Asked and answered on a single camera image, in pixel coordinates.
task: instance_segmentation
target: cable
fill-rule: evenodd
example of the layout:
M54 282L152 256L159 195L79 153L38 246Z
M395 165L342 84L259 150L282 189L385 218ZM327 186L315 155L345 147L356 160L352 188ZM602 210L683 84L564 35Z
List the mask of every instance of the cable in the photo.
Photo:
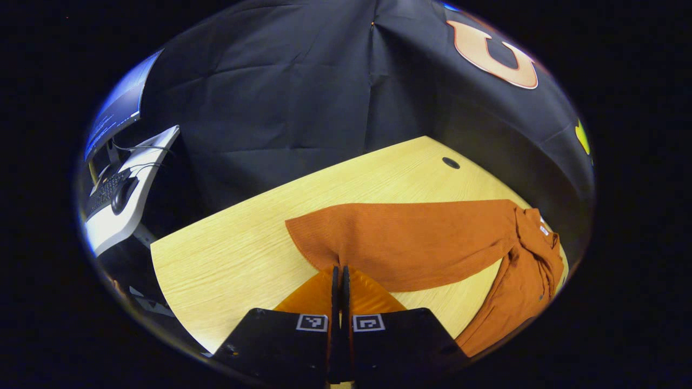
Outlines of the cable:
M159 163L159 162L149 162L149 163L140 163L138 165L132 165L132 166L130 166L130 169L132 169L136 166L141 166L141 168L137 169L137 173L131 175L131 177L136 177L137 174L139 174L139 172L141 172L142 169L144 169L144 168L160 168L162 166L164 168L166 167L165 165L163 165L162 163Z
M161 146L133 146L133 147L120 147L120 146L118 146L118 145L116 144L116 142L115 142L113 139L111 139L111 143L113 143L113 146L114 146L116 149L125 150L125 151L131 151L131 150L134 150L134 149L160 149L160 150L165 150L165 151L171 153L172 156L174 156L174 157L177 158L177 156L175 155L175 153L174 153L173 151L171 151L171 149L166 148L166 147L161 147Z

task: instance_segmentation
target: black background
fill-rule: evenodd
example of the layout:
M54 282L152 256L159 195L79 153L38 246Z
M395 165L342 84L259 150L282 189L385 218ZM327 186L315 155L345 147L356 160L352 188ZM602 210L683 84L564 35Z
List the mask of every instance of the black background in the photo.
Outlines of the black background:
M686 46L675 43L685 29L681 10L662 2L451 3L521 42L561 82L584 117L599 184L593 243L567 288L459 386L684 385L689 377L679 373L690 358L674 349L688 338L677 325L689 302L676 282L689 261L675 201L684 192L673 186L687 150L670 137L689 130L689 120L676 121L689 98ZM17 310L3 320L3 388L232 387L119 308L81 251L70 191L83 129L108 90L228 4L56 1L5 14L11 168L3 238L13 280L6 293Z

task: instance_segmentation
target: black fabric backdrop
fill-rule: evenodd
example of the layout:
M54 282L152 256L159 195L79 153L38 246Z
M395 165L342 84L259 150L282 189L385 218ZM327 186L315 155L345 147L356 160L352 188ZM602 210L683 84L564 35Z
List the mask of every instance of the black fabric backdrop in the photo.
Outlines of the black fabric backdrop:
M142 117L181 126L210 212L430 136L539 208L574 266L595 201L577 113L543 66L526 90L464 60L447 20L491 34L491 54L516 65L501 42L521 45L436 1L250 0L163 45Z

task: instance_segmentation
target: computer mouse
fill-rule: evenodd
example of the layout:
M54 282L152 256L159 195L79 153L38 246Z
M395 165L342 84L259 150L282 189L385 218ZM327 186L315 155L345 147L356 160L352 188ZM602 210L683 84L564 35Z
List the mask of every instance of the computer mouse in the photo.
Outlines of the computer mouse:
M129 199L132 191L137 186L139 179L137 177L128 177L123 182L118 185L115 190L115 195L111 199L111 209L113 213L119 215L122 210L125 209L127 205L127 200Z

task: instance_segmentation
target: orange letter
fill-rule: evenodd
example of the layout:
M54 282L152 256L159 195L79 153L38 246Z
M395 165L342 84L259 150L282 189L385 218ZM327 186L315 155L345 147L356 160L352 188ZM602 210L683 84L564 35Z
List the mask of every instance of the orange letter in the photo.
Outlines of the orange letter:
M486 41L486 39L491 39L490 35L458 21L448 20L447 24L454 28L454 45L457 47L457 51L470 63L517 87L535 89L538 86L534 61L521 50L506 42L502 43L509 50L512 50L517 60L518 67L516 69L509 68L490 56Z

